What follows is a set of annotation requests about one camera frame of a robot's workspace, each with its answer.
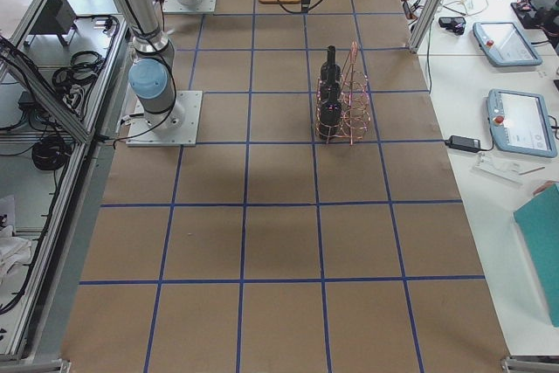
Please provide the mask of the dark wine bottle far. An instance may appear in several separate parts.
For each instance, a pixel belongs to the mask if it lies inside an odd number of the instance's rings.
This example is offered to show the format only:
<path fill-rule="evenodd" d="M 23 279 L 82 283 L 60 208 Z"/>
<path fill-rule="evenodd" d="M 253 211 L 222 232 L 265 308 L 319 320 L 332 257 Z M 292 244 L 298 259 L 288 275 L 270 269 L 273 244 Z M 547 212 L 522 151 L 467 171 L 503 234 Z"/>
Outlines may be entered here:
<path fill-rule="evenodd" d="M 329 45 L 327 48 L 327 60 L 321 66 L 321 86 L 330 86 L 334 82 L 339 82 L 341 79 L 342 69 L 336 63 L 336 49 L 334 45 Z"/>

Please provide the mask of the dark wine bottle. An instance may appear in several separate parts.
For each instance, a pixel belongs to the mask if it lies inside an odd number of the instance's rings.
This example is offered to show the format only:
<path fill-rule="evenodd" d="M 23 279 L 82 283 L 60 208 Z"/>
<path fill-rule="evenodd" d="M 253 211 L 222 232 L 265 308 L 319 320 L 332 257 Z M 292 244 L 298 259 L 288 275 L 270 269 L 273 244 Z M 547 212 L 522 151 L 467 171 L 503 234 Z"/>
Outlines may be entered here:
<path fill-rule="evenodd" d="M 330 86 L 334 82 L 339 82 L 341 79 L 342 69 L 336 63 L 336 49 L 334 45 L 329 45 L 327 48 L 327 60 L 321 66 L 321 86 Z"/>
<path fill-rule="evenodd" d="M 321 88 L 319 136 L 323 140 L 333 137 L 337 132 L 342 114 L 342 104 L 339 101 L 340 91 L 338 82 Z"/>

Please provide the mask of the dark wine bottle near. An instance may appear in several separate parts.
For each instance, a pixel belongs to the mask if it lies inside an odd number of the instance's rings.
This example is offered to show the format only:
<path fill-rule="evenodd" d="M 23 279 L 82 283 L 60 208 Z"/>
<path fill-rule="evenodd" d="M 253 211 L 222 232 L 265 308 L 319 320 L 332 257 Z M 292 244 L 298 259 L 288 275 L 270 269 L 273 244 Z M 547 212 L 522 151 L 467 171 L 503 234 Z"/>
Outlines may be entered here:
<path fill-rule="evenodd" d="M 321 88 L 319 136 L 323 140 L 333 137 L 337 132 L 342 114 L 342 104 L 339 101 L 340 91 L 338 82 Z"/>

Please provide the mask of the teach pendant far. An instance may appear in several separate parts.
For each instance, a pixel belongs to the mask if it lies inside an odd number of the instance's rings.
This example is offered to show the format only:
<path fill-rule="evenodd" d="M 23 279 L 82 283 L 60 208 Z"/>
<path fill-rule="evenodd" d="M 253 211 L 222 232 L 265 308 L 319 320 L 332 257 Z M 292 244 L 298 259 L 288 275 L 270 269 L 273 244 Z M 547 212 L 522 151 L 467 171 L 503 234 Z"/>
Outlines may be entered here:
<path fill-rule="evenodd" d="M 514 22 L 476 22 L 473 35 L 496 67 L 539 66 L 540 54 Z"/>

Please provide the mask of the teach pendant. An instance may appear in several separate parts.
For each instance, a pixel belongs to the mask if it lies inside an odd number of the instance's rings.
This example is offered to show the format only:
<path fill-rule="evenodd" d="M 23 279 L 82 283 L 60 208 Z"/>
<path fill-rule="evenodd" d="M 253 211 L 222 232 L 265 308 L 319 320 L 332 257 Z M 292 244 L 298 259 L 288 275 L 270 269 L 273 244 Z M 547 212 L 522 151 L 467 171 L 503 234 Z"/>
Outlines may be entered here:
<path fill-rule="evenodd" d="M 492 89 L 487 96 L 490 133 L 501 151 L 557 157 L 548 109 L 542 95 Z"/>
<path fill-rule="evenodd" d="M 473 35 L 496 67 L 539 66 L 540 54 L 514 22 L 476 22 Z"/>

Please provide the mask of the black power adapter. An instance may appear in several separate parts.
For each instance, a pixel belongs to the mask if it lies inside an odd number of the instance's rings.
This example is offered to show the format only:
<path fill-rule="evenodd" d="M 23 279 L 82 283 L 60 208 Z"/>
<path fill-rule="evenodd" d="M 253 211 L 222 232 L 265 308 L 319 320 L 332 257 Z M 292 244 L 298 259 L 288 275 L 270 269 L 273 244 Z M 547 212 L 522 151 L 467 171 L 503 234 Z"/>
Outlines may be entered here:
<path fill-rule="evenodd" d="M 481 151 L 480 140 L 471 137 L 451 135 L 445 140 L 445 145 L 449 149 L 456 149 L 470 153 Z"/>

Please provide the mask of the teach pendant near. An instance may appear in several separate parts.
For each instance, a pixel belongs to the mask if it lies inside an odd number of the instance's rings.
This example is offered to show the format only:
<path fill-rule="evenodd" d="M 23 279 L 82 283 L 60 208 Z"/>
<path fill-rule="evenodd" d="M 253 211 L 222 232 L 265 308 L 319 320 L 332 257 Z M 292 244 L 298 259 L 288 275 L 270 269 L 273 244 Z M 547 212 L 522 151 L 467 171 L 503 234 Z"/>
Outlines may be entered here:
<path fill-rule="evenodd" d="M 487 96 L 490 133 L 501 151 L 557 157 L 548 109 L 542 95 L 492 89 Z"/>

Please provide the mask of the clear acrylic holder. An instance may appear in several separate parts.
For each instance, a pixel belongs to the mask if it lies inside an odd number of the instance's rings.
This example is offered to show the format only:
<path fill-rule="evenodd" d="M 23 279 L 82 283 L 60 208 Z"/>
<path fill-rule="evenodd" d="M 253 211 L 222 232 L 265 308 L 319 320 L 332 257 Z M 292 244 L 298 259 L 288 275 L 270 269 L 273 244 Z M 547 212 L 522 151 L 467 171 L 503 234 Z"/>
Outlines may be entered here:
<path fill-rule="evenodd" d="M 472 169 L 488 175 L 497 176 L 499 179 L 509 181 L 516 185 L 523 185 L 520 175 L 521 167 L 518 163 L 495 159 L 487 153 L 478 154 Z"/>

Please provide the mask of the aluminium side frame rail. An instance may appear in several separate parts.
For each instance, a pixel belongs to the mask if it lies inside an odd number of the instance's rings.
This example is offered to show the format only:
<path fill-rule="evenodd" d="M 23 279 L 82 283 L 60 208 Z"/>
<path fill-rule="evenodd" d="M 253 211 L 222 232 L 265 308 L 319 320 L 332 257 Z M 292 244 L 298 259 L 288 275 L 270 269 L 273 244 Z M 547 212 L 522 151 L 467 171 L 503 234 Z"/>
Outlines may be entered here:
<path fill-rule="evenodd" d="M 126 51 L 112 0 L 1 0 L 1 357 L 25 347 L 75 179 Z"/>

